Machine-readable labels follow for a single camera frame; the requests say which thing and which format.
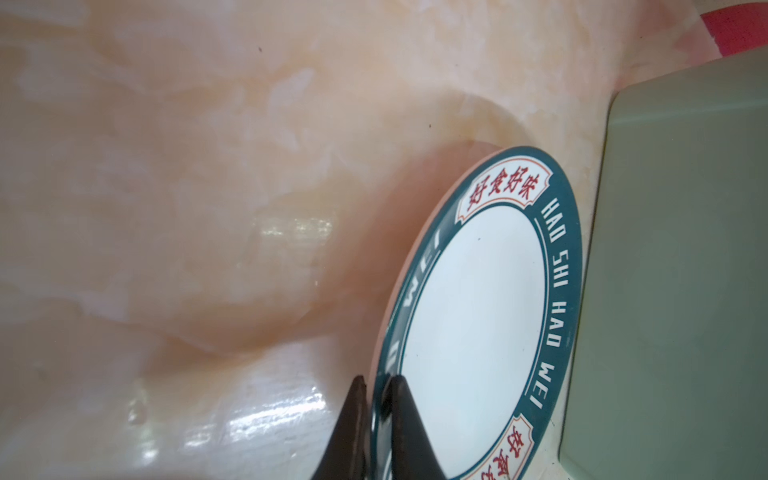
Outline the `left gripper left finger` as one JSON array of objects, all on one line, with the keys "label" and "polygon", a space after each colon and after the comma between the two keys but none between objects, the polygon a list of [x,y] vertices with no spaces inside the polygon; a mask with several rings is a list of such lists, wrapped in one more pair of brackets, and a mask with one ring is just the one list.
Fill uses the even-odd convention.
[{"label": "left gripper left finger", "polygon": [[367,385],[362,375],[349,387],[342,409],[312,480],[366,478]]}]

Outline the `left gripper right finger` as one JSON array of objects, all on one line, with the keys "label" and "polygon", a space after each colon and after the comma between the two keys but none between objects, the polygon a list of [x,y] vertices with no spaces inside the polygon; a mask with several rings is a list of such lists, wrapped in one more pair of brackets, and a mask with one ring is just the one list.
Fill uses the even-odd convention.
[{"label": "left gripper right finger", "polygon": [[388,381],[383,413],[391,421],[392,478],[446,480],[404,376]]}]

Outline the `green rimmed white plate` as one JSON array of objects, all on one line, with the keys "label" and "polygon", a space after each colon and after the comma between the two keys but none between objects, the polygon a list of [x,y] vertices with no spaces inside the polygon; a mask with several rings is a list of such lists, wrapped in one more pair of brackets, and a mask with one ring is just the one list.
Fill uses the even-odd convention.
[{"label": "green rimmed white plate", "polygon": [[579,213],[546,152],[482,160],[446,194],[406,261],[374,363],[374,479],[394,475],[385,389],[409,385],[450,479],[522,478],[573,350],[583,280]]}]

